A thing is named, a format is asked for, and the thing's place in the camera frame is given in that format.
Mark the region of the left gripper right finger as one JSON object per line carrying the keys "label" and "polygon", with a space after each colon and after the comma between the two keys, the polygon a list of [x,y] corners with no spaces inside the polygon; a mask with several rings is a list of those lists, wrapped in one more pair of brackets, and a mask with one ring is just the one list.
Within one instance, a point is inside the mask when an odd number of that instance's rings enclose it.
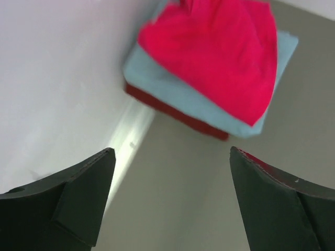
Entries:
{"label": "left gripper right finger", "polygon": [[251,250],[334,250],[334,189],[237,147],[230,169]]}

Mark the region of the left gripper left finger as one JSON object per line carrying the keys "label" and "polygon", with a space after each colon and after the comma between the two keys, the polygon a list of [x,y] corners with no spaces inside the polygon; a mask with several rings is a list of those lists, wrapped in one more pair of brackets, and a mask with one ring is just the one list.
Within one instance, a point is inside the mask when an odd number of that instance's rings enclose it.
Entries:
{"label": "left gripper left finger", "polygon": [[1,250],[91,250],[115,170],[106,148],[84,161],[1,194]]}

